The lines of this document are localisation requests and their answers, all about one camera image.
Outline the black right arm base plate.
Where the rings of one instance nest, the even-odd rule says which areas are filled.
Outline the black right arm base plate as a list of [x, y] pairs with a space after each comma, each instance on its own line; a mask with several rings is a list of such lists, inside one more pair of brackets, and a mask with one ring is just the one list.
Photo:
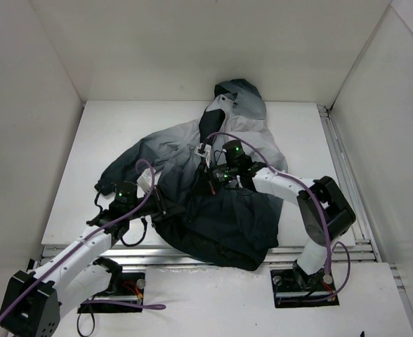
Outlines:
[[324, 282], [324, 272], [302, 275], [298, 268], [290, 270], [271, 270], [274, 306], [277, 309], [319, 308], [339, 306], [337, 296], [328, 298], [336, 292], [334, 282]]

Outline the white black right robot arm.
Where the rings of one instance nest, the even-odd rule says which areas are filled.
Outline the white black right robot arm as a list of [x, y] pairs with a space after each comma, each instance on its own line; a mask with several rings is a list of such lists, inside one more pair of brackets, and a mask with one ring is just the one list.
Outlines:
[[329, 176], [310, 179], [277, 170], [261, 151], [240, 139], [225, 143], [222, 152], [225, 163], [215, 166], [210, 144], [201, 143], [195, 148], [212, 192], [234, 180], [239, 188], [296, 206], [308, 240], [294, 264], [294, 284], [309, 289], [318, 275], [325, 284], [331, 284], [333, 248], [356, 220], [336, 181]]

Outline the grey gradient hooded jacket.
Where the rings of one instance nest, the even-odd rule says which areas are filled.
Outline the grey gradient hooded jacket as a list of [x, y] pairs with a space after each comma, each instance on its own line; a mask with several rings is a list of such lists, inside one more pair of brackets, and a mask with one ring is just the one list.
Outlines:
[[254, 271], [278, 245], [282, 200], [250, 190], [238, 173], [216, 182], [210, 170], [226, 162], [223, 145], [241, 138], [248, 160], [267, 160], [286, 171], [287, 160], [267, 127], [266, 115], [266, 104], [253, 84], [245, 79], [223, 81], [199, 119], [141, 138], [103, 171], [95, 188], [108, 195], [117, 183], [136, 182], [137, 161], [148, 161], [159, 173], [162, 196], [184, 208], [154, 221], [158, 235], [200, 260]]

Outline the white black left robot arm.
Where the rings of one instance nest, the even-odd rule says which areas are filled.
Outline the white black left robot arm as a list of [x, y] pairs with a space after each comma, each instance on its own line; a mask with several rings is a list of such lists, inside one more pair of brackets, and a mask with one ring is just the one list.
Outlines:
[[184, 211], [157, 187], [139, 198], [135, 184], [118, 183], [109, 207], [90, 220], [74, 242], [46, 264], [10, 278], [0, 327], [15, 336], [52, 336], [60, 320], [85, 300], [120, 290], [122, 267], [102, 254], [126, 234], [131, 220], [150, 216], [160, 221]]

